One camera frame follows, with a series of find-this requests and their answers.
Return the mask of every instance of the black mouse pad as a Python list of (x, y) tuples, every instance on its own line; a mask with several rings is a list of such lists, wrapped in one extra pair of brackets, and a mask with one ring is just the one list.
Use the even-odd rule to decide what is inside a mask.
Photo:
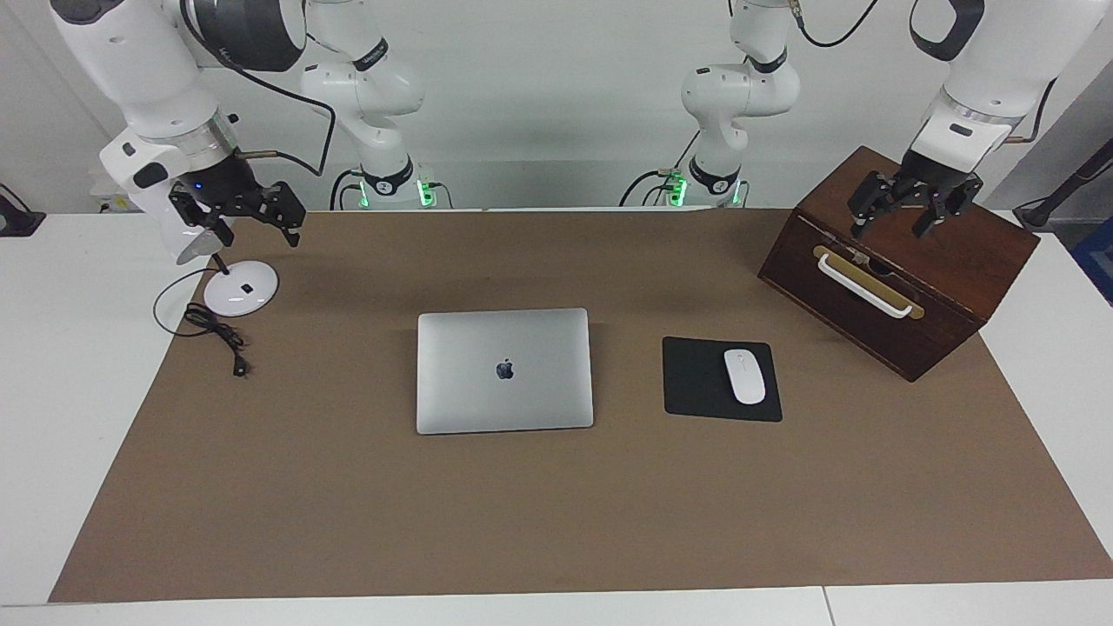
[[(745, 349), (757, 356), (766, 398), (757, 404), (735, 399), (723, 354)], [(661, 341), (664, 410), (673, 415), (779, 422), (780, 395), (768, 343), (709, 341), (667, 336)]]

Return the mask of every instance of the brown wooden box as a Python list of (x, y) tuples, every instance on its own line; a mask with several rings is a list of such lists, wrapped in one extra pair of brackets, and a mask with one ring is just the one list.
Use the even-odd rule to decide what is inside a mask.
[[(758, 276), (915, 381), (985, 325), (1038, 238), (975, 206), (923, 239), (912, 233), (923, 213), (915, 207), (879, 217), (854, 239), (847, 199), (870, 170), (892, 176), (896, 169), (858, 148), (792, 211)], [(825, 274), (823, 257), (827, 272), (880, 302)]]

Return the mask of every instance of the lamp cord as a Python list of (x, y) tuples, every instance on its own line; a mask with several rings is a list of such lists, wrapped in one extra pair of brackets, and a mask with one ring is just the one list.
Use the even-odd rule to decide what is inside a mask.
[(207, 334), (215, 334), (218, 338), (220, 338), (220, 340), (224, 341), (224, 343), (228, 346), (228, 349), (232, 350), (232, 354), (234, 358), (232, 375), (237, 378), (244, 378), (252, 370), (250, 363), (248, 363), (247, 359), (244, 359), (243, 354), (240, 354), (240, 352), (243, 352), (244, 348), (247, 345), (247, 342), (245, 342), (244, 338), (242, 338), (239, 333), (236, 332), (236, 329), (221, 322), (220, 317), (216, 313), (214, 313), (211, 309), (205, 306), (199, 302), (190, 302), (189, 304), (186, 305), (186, 312), (185, 314), (183, 314), (183, 320), (200, 329), (199, 331), (194, 333), (179, 333), (170, 329), (166, 324), (164, 324), (162, 321), (158, 319), (158, 303), (162, 300), (162, 296), (166, 295), (166, 292), (181, 284), (181, 282), (186, 281), (187, 278), (190, 278), (198, 274), (204, 274), (206, 272), (216, 273), (225, 271), (224, 263), (220, 261), (217, 261), (217, 263), (221, 266), (221, 270), (215, 270), (213, 267), (203, 267), (200, 270), (196, 270), (194, 272), (186, 274), (185, 276), (179, 277), (169, 285), (166, 285), (166, 287), (161, 292), (159, 292), (157, 296), (155, 296), (155, 303), (151, 304), (150, 306), (150, 314), (151, 316), (155, 317), (155, 323), (158, 324), (158, 327), (162, 329), (164, 331), (170, 333), (174, 336), (191, 339)]

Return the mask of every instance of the silver laptop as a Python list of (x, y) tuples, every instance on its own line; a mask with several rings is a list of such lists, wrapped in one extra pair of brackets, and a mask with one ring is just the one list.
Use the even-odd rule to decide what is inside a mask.
[(583, 309), (417, 317), (417, 432), (587, 428), (592, 422)]

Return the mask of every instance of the computer mouse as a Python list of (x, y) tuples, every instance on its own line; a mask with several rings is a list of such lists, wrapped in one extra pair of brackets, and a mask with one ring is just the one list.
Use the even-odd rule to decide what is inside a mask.
[(749, 350), (728, 350), (722, 356), (735, 399), (742, 404), (758, 404), (765, 400), (765, 376), (758, 358)]

